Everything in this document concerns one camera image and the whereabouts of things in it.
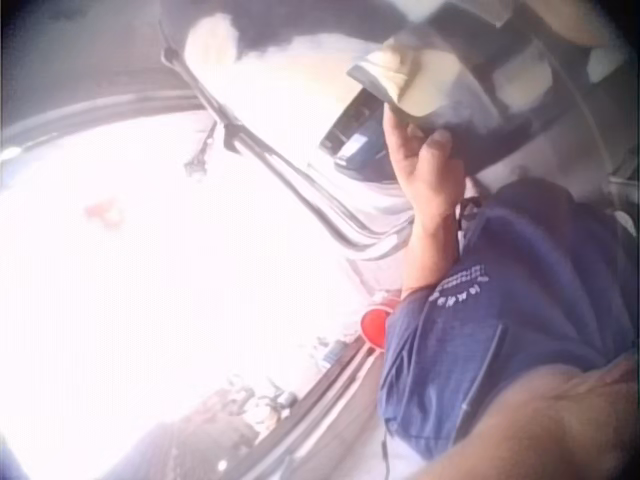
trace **wrist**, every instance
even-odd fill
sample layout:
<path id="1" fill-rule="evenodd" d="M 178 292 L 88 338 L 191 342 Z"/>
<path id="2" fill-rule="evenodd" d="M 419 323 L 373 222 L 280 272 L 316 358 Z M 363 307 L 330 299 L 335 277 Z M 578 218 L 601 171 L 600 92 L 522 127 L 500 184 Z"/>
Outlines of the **wrist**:
<path id="1" fill-rule="evenodd" d="M 442 230 L 458 230 L 458 222 L 455 212 L 443 213 L 439 215 L 419 215 L 413 222 L 413 235 L 433 235 Z"/>

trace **red object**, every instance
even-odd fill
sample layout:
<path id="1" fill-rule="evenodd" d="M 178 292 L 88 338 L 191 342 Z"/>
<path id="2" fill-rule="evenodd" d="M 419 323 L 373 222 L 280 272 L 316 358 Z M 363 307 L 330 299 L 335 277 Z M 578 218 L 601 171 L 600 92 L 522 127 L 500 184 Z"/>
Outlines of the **red object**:
<path id="1" fill-rule="evenodd" d="M 124 221 L 122 208 L 115 198 L 89 205 L 84 213 L 87 218 L 100 221 L 107 230 L 118 230 Z"/>
<path id="2" fill-rule="evenodd" d="M 400 299 L 388 297 L 372 305 L 360 320 L 360 332 L 364 339 L 377 350 L 384 351 L 384 337 L 387 319 L 391 316 Z"/>

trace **red cup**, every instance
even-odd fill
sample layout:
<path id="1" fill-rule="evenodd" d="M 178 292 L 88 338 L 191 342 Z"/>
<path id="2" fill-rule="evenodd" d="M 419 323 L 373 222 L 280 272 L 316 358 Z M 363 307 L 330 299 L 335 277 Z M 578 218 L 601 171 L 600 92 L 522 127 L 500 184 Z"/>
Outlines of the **red cup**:
<path id="1" fill-rule="evenodd" d="M 379 351 L 384 351 L 384 338 L 387 329 L 387 319 L 391 316 L 400 299 L 386 296 L 379 303 L 373 304 L 362 315 L 360 333 L 369 345 Z"/>

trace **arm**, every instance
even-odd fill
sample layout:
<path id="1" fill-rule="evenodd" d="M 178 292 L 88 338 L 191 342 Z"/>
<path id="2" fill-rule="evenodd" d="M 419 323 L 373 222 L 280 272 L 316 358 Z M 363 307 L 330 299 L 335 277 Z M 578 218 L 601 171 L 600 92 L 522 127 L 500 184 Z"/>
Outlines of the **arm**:
<path id="1" fill-rule="evenodd" d="M 449 158 L 451 135 L 446 131 L 438 130 L 426 140 L 388 106 L 384 131 L 398 183 L 415 215 L 405 250 L 404 298 L 440 283 L 458 259 L 455 208 L 464 196 L 465 174 L 462 162 Z"/>
<path id="2" fill-rule="evenodd" d="M 632 358 L 589 373 L 531 372 L 415 480 L 611 478 L 637 434 L 637 373 Z"/>

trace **hand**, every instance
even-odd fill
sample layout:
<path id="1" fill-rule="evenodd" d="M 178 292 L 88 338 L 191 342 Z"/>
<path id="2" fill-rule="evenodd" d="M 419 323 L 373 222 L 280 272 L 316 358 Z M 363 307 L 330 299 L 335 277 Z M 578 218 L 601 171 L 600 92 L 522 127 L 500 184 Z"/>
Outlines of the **hand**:
<path id="1" fill-rule="evenodd" d="M 429 139 L 415 125 L 402 122 L 388 105 L 384 133 L 398 183 L 415 212 L 416 224 L 437 225 L 455 213 L 464 197 L 465 172 L 450 159 L 451 135 L 437 130 Z"/>

